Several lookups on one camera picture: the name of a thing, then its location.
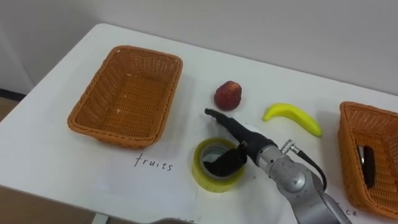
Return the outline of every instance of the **toy banana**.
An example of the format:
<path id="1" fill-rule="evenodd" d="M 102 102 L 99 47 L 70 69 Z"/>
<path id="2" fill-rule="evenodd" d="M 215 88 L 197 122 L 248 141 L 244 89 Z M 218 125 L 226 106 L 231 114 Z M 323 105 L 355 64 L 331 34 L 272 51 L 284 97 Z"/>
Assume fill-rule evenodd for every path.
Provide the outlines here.
<path id="1" fill-rule="evenodd" d="M 276 103 L 267 109 L 264 117 L 262 117 L 262 120 L 268 121 L 274 116 L 283 116 L 289 118 L 301 125 L 301 127 L 316 137 L 320 137 L 322 135 L 321 127 L 317 121 L 315 121 L 315 119 L 313 119 L 305 111 L 294 105 L 290 105 L 288 103 Z"/>

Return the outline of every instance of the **table leg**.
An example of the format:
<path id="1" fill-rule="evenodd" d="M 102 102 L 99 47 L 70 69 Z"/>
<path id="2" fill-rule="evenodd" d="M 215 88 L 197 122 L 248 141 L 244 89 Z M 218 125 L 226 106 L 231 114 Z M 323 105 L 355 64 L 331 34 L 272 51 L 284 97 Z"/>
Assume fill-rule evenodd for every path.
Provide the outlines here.
<path id="1" fill-rule="evenodd" d="M 107 215 L 96 213 L 91 224 L 106 224 L 107 221 L 108 221 Z"/>

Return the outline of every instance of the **paper sheet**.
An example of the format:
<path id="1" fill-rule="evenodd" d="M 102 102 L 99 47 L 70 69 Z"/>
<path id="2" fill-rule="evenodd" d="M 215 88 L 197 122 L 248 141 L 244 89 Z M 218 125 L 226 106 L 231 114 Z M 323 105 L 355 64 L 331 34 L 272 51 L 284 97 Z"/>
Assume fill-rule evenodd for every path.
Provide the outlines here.
<path id="1" fill-rule="evenodd" d="M 154 211 L 191 212 L 197 185 L 187 179 L 184 172 L 190 169 L 183 162 L 162 160 L 145 151 L 120 152 L 106 163 L 95 188 Z"/>
<path id="2" fill-rule="evenodd" d="M 328 185 L 328 189 L 326 192 L 333 198 L 345 214 L 347 214 L 348 218 L 354 224 L 375 224 L 375 223 L 383 223 L 383 224 L 396 224 L 397 221 L 383 218 L 380 216 L 373 215 L 368 212 L 363 212 L 351 206 L 351 204 L 346 199 L 344 189 L 340 189 L 338 187 Z"/>

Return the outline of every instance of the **black cable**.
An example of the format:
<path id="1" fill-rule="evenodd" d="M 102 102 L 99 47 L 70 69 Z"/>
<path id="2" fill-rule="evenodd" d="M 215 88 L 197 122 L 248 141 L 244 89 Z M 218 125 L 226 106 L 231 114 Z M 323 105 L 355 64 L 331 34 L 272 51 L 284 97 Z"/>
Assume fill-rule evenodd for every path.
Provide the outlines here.
<path id="1" fill-rule="evenodd" d="M 323 173 L 322 169 L 321 169 L 311 158 L 309 158 L 309 157 L 306 155 L 306 153 L 304 153 L 303 151 L 300 150 L 300 151 L 297 153 L 297 155 L 298 155 L 300 158 L 302 158 L 305 162 L 309 163 L 311 166 L 313 166 L 314 168 L 316 168 L 316 170 L 319 172 L 319 174 L 320 174 L 321 177 L 322 177 L 323 191 L 325 191 L 325 190 L 326 190 L 326 187 L 327 187 L 327 185 L 328 185 L 328 182 L 326 181 L 326 176 L 325 176 L 325 174 Z"/>

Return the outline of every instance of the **floor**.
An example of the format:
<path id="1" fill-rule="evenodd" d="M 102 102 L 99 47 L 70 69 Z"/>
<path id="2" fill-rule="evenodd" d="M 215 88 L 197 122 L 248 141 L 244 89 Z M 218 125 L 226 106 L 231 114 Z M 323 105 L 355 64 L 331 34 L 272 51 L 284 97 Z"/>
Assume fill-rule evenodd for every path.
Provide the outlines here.
<path id="1" fill-rule="evenodd" d="M 17 104 L 17 101 L 0 98 L 0 122 Z M 94 215 L 93 212 L 0 187 L 1 224 L 90 224 Z M 129 223 L 110 218 L 107 224 Z"/>

